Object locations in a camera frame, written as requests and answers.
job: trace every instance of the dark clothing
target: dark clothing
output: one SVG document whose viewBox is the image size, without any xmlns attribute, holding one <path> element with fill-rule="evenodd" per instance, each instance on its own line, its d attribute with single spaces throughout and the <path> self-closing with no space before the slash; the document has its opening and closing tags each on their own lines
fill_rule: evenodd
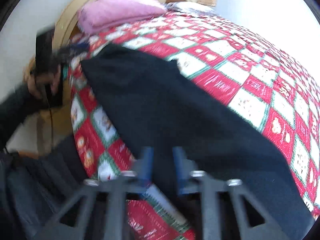
<svg viewBox="0 0 320 240">
<path fill-rule="evenodd" d="M 49 102 L 59 105 L 61 95 L 60 86 Z M 0 232 L 4 239 L 31 239 L 87 178 L 73 135 L 38 160 L 1 152 L 25 118 L 45 108 L 29 94 L 26 84 L 0 104 Z"/>
<path fill-rule="evenodd" d="M 242 179 L 290 239 L 303 238 L 313 219 L 282 154 L 180 75 L 176 61 L 109 44 L 81 65 L 133 155 L 144 146 L 155 148 L 153 182 L 186 216 L 188 208 L 176 196 L 174 146 L 217 179 Z"/>
</svg>

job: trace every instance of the christmas quilt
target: christmas quilt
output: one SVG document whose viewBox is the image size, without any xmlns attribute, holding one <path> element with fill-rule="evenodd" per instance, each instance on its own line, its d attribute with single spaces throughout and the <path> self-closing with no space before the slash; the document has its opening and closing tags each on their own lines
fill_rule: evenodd
<svg viewBox="0 0 320 240">
<path fill-rule="evenodd" d="M 301 198 L 316 219 L 320 214 L 320 88 L 299 62 L 261 36 L 222 17 L 169 12 L 124 24 L 90 41 L 90 51 L 72 59 L 71 119 L 80 159 L 89 177 L 116 178 L 134 158 L 108 113 L 96 101 L 80 61 L 108 43 L 176 59 L 180 73 L 239 114 L 272 141 L 287 160 Z M 129 223 L 138 239 L 194 239 L 186 219 L 155 185 L 143 201 L 129 201 Z"/>
</svg>

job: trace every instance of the black sleeve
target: black sleeve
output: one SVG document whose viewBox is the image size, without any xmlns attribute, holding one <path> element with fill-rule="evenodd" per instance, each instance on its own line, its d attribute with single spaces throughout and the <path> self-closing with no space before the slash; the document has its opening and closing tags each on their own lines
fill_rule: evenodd
<svg viewBox="0 0 320 240">
<path fill-rule="evenodd" d="M 0 150 L 28 115 L 47 107 L 43 101 L 35 99 L 29 93 L 27 84 L 21 84 L 8 95 L 0 104 Z"/>
<path fill-rule="evenodd" d="M 22 84 L 0 104 L 0 149 L 3 149 L 20 123 L 27 117 L 23 106 L 31 98 L 27 84 Z"/>
</svg>

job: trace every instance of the quilt square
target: quilt square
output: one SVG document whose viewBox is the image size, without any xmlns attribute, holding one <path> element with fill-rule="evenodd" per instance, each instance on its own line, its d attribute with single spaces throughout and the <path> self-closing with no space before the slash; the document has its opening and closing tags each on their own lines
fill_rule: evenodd
<svg viewBox="0 0 320 240">
<path fill-rule="evenodd" d="M 75 133 L 75 143 L 81 162 L 90 178 L 97 169 L 96 160 L 104 152 L 104 146 L 91 125 L 90 119 L 86 119 Z"/>
<path fill-rule="evenodd" d="M 196 234 L 191 228 L 184 232 L 182 235 L 186 240 L 196 240 Z"/>
<path fill-rule="evenodd" d="M 285 80 L 288 84 L 290 84 L 292 87 L 295 87 L 294 79 L 290 77 L 288 74 L 286 74 L 283 70 L 279 71 L 279 76 Z"/>
<path fill-rule="evenodd" d="M 296 93 L 296 98 L 294 100 L 294 109 L 304 120 L 305 124 L 309 125 L 309 105 L 305 102 L 303 97 Z"/>
<path fill-rule="evenodd" d="M 115 43 L 115 44 L 121 44 L 121 43 L 124 43 L 126 41 L 129 41 L 129 40 L 133 40 L 135 38 L 137 38 L 138 35 L 136 34 L 132 34 L 132 33 L 126 33 L 118 38 L 115 38 L 112 43 Z"/>
<path fill-rule="evenodd" d="M 147 46 L 141 47 L 139 51 L 146 52 L 156 57 L 165 58 L 179 52 L 180 50 L 160 41 L 156 41 L 155 43 L 151 43 Z"/>
<path fill-rule="evenodd" d="M 240 85 L 242 85 L 250 75 L 247 71 L 229 61 L 222 63 L 217 70 L 238 82 Z"/>
<path fill-rule="evenodd" d="M 271 103 L 272 89 L 256 77 L 250 75 L 242 87 L 261 98 L 267 104 Z"/>
<path fill-rule="evenodd" d="M 101 46 L 104 47 L 108 41 L 105 39 L 98 39 L 94 44 L 90 45 L 90 53 L 93 54 Z"/>
<path fill-rule="evenodd" d="M 119 30 L 119 31 L 115 31 L 115 32 L 112 32 L 108 35 L 106 35 L 104 38 L 107 40 L 107 41 L 112 41 L 116 38 L 119 38 L 121 37 L 122 35 L 126 34 L 127 32 L 125 31 L 122 31 L 122 30 Z"/>
<path fill-rule="evenodd" d="M 175 22 L 174 24 L 177 25 L 178 27 L 183 27 L 183 28 L 192 26 L 191 23 L 188 23 L 186 21 L 178 21 L 178 22 Z"/>
<path fill-rule="evenodd" d="M 207 46 L 209 49 L 223 57 L 236 52 L 236 50 L 232 46 L 230 46 L 229 42 L 223 40 L 208 42 L 205 43 L 204 46 Z"/>
<path fill-rule="evenodd" d="M 317 170 L 319 170 L 319 146 L 316 140 L 311 136 L 311 149 L 310 149 L 310 156 L 314 161 Z"/>
<path fill-rule="evenodd" d="M 288 165 L 291 164 L 295 132 L 291 125 L 272 107 L 262 133 L 269 138 L 284 155 Z"/>
<path fill-rule="evenodd" d="M 231 34 L 236 34 L 236 36 L 243 35 L 244 33 L 236 26 L 234 23 L 229 22 L 228 26 L 231 28 L 230 33 Z"/>
<path fill-rule="evenodd" d="M 295 114 L 295 130 L 301 142 L 310 151 L 310 131 L 298 113 Z"/>
<path fill-rule="evenodd" d="M 157 214 L 176 231 L 183 233 L 188 230 L 190 226 L 187 220 L 154 184 L 147 189 L 145 199 Z"/>
<path fill-rule="evenodd" d="M 298 84 L 300 81 L 298 79 L 296 79 L 296 93 L 299 93 L 299 95 L 306 101 L 308 102 L 309 100 L 309 94 L 306 90 L 306 88 L 303 86 L 303 89 L 301 89 L 302 87 Z"/>
<path fill-rule="evenodd" d="M 153 27 L 162 27 L 162 26 L 166 26 L 167 23 L 164 21 L 146 21 L 146 23 L 140 24 L 139 23 L 139 27 L 141 28 L 145 28 L 145 27 L 149 27 L 149 28 L 153 28 Z"/>
<path fill-rule="evenodd" d="M 298 136 L 295 138 L 295 146 L 293 150 L 293 158 L 291 167 L 301 180 L 303 185 L 307 184 L 307 176 L 309 170 L 309 154 L 305 149 Z"/>
<path fill-rule="evenodd" d="M 217 28 L 217 26 L 211 25 L 211 24 L 205 23 L 205 22 L 199 24 L 199 26 L 200 26 L 200 27 L 204 27 L 204 28 L 206 28 L 206 29 L 208 29 L 208 30 L 213 30 L 213 29 L 216 29 L 216 28 Z"/>
<path fill-rule="evenodd" d="M 315 167 L 314 162 L 310 161 L 309 173 L 307 176 L 307 192 L 310 197 L 310 200 L 312 200 L 313 202 L 316 199 L 318 177 L 319 177 L 319 170 Z"/>
<path fill-rule="evenodd" d="M 196 44 L 194 41 L 190 41 L 190 40 L 184 39 L 182 37 L 168 39 L 163 42 L 168 45 L 174 46 L 178 49 L 186 49 L 186 48 Z"/>
<path fill-rule="evenodd" d="M 251 58 L 255 62 L 259 62 L 259 60 L 261 58 L 258 54 L 251 52 L 247 48 L 241 50 L 240 53 L 242 53 L 243 55 L 246 55 L 247 57 Z"/>
<path fill-rule="evenodd" d="M 273 90 L 281 94 L 293 106 L 296 90 L 280 76 L 273 83 Z"/>
<path fill-rule="evenodd" d="M 98 180 L 108 181 L 116 179 L 120 175 L 120 170 L 108 152 L 100 155 L 98 161 Z"/>
<path fill-rule="evenodd" d="M 219 28 L 215 29 L 217 32 L 220 32 L 226 36 L 231 36 L 230 28 L 228 26 L 221 25 Z"/>
<path fill-rule="evenodd" d="M 145 35 L 148 33 L 155 33 L 156 31 L 157 31 L 157 29 L 155 27 L 153 27 L 153 28 L 144 27 L 144 28 L 141 28 L 141 29 L 134 31 L 133 34 L 142 36 L 142 35 Z"/>
<path fill-rule="evenodd" d="M 203 62 L 206 62 L 209 66 L 214 67 L 224 60 L 223 57 L 210 50 L 208 47 L 197 45 L 191 48 L 185 49 L 185 52 L 196 56 Z"/>
<path fill-rule="evenodd" d="M 109 44 L 109 42 L 106 42 L 106 43 L 102 44 L 100 47 L 98 47 L 97 49 L 95 49 L 95 50 L 91 53 L 90 57 L 95 57 L 95 56 L 97 56 L 97 55 L 99 54 L 99 52 L 102 51 L 102 49 L 103 49 L 105 46 L 107 46 L 108 44 Z"/>
<path fill-rule="evenodd" d="M 206 30 L 207 30 L 207 28 L 201 27 L 201 26 L 199 26 L 199 25 L 194 25 L 194 26 L 189 27 L 189 28 L 192 29 L 192 30 L 200 31 L 200 32 L 203 32 L 203 31 L 206 31 Z"/>
<path fill-rule="evenodd" d="M 263 48 L 260 48 L 259 46 L 252 43 L 251 45 L 247 45 L 246 48 L 252 52 L 253 54 L 256 54 L 259 56 L 259 58 L 264 56 L 265 50 Z"/>
<path fill-rule="evenodd" d="M 198 31 L 188 29 L 188 28 L 164 31 L 165 34 L 170 34 L 172 36 L 177 36 L 177 37 L 185 36 L 185 35 L 192 35 L 192 34 L 195 34 L 196 32 L 198 32 Z"/>
<path fill-rule="evenodd" d="M 250 72 L 253 66 L 257 66 L 258 63 L 248 58 L 247 56 L 236 52 L 227 57 L 227 59 L 235 64 L 237 64 L 240 68 Z"/>
<path fill-rule="evenodd" d="M 277 77 L 275 71 L 269 70 L 262 65 L 253 66 L 250 73 L 270 87 L 273 86 L 273 82 Z"/>
<path fill-rule="evenodd" d="M 259 62 L 262 66 L 264 66 L 265 68 L 269 69 L 269 70 L 274 70 L 276 71 L 277 73 L 279 72 L 280 70 L 280 67 L 277 67 L 277 66 L 273 66 L 271 65 L 269 62 L 265 61 L 264 59 L 260 60 Z"/>
<path fill-rule="evenodd" d="M 309 112 L 309 127 L 311 136 L 316 140 L 317 143 L 319 143 L 319 120 L 316 119 L 315 115 L 311 110 Z"/>
<path fill-rule="evenodd" d="M 152 39 L 145 38 L 145 37 L 138 37 L 133 40 L 125 42 L 123 44 L 123 46 L 128 49 L 139 49 L 139 48 L 146 46 L 148 44 L 151 44 L 153 42 L 155 42 L 155 41 Z"/>
<path fill-rule="evenodd" d="M 246 43 L 247 45 L 250 45 L 251 43 L 254 42 L 253 40 L 251 40 L 250 38 L 246 37 L 245 35 L 238 35 L 238 37 L 239 37 L 241 40 L 245 41 L 245 43 Z"/>
<path fill-rule="evenodd" d="M 217 39 L 220 39 L 220 38 L 226 36 L 225 34 L 223 34 L 223 33 L 221 33 L 221 32 L 218 32 L 218 31 L 216 31 L 216 30 L 207 30 L 207 31 L 205 31 L 205 32 L 203 32 L 203 33 L 205 33 L 205 34 L 207 34 L 207 35 L 210 35 L 210 36 L 212 36 L 212 37 L 214 37 L 214 38 L 217 38 Z"/>
<path fill-rule="evenodd" d="M 232 35 L 230 36 L 231 39 L 233 39 L 235 42 L 241 44 L 243 47 L 245 47 L 247 45 L 247 43 L 242 40 L 241 38 L 239 38 L 237 35 Z"/>
<path fill-rule="evenodd" d="M 101 106 L 91 113 L 91 121 L 106 148 L 119 138 L 116 128 Z"/>
<path fill-rule="evenodd" d="M 272 57 L 270 54 L 265 54 L 264 57 L 263 57 L 263 60 L 265 60 L 266 62 L 268 62 L 270 65 L 273 65 L 273 66 L 276 66 L 276 67 L 279 67 L 279 62 L 274 58 Z"/>
<path fill-rule="evenodd" d="M 167 40 L 167 39 L 173 38 L 172 35 L 169 35 L 169 34 L 166 34 L 163 32 L 148 33 L 148 34 L 144 35 L 144 37 L 155 40 L 155 41 L 157 41 L 157 40 L 162 41 L 162 40 Z"/>
<path fill-rule="evenodd" d="M 267 116 L 267 104 L 241 88 L 228 105 L 242 118 L 247 120 L 257 130 L 262 129 L 262 124 Z"/>
<path fill-rule="evenodd" d="M 107 151 L 121 171 L 127 171 L 130 169 L 134 158 L 120 138 L 114 141 L 108 147 Z"/>
<path fill-rule="evenodd" d="M 291 169 L 291 166 L 290 166 L 290 172 L 291 172 L 293 180 L 298 188 L 300 196 L 303 196 L 306 193 L 306 186 L 303 185 L 302 181 L 298 178 L 297 174 Z"/>
<path fill-rule="evenodd" d="M 222 38 L 222 40 L 225 40 L 227 42 L 229 42 L 230 46 L 232 46 L 233 48 L 235 48 L 236 50 L 241 50 L 244 48 L 244 46 L 238 42 L 236 42 L 235 40 L 233 40 L 231 37 L 224 37 Z"/>
<path fill-rule="evenodd" d="M 272 107 L 294 127 L 294 109 L 289 102 L 276 91 L 273 91 Z"/>
<path fill-rule="evenodd" d="M 130 200 L 127 206 L 129 225 L 143 238 L 150 232 L 149 239 L 175 239 L 180 235 L 167 224 L 147 201 Z"/>
<path fill-rule="evenodd" d="M 71 122 L 73 131 L 76 132 L 87 118 L 87 112 L 78 95 L 75 95 L 71 104 Z"/>
<path fill-rule="evenodd" d="M 250 42 L 250 43 L 254 43 L 255 41 L 257 41 L 257 37 L 255 37 L 255 35 L 250 35 L 248 30 L 244 31 L 244 37 L 246 37 L 246 39 Z"/>
<path fill-rule="evenodd" d="M 209 35 L 206 35 L 206 34 L 203 34 L 202 32 L 197 32 L 193 35 L 185 35 L 183 36 L 183 38 L 186 38 L 188 40 L 191 40 L 191 41 L 194 41 L 198 44 L 203 44 L 203 43 L 206 43 L 206 42 L 209 42 L 209 41 L 216 41 L 218 39 L 212 37 L 212 36 L 209 36 Z"/>
<path fill-rule="evenodd" d="M 207 68 L 206 63 L 200 61 L 196 57 L 193 57 L 192 55 L 186 52 L 180 52 L 176 55 L 169 57 L 167 60 L 170 61 L 173 59 L 177 60 L 180 73 L 185 77 L 189 77 L 192 74 Z"/>
<path fill-rule="evenodd" d="M 266 46 L 265 44 L 263 44 L 261 41 L 255 41 L 255 43 L 257 46 L 259 46 L 260 48 L 264 49 L 265 51 L 268 50 L 268 46 Z"/>
<path fill-rule="evenodd" d="M 81 98 L 82 104 L 87 110 L 88 114 L 90 114 L 98 105 L 98 102 L 90 87 L 85 87 L 84 89 L 80 90 L 79 97 Z"/>
<path fill-rule="evenodd" d="M 312 111 L 312 113 L 315 115 L 315 117 L 318 119 L 318 110 L 316 108 L 315 103 L 310 98 L 309 98 L 309 108 Z"/>
<path fill-rule="evenodd" d="M 227 105 L 240 89 L 238 83 L 215 69 L 208 69 L 192 81 L 224 105 Z"/>
</svg>

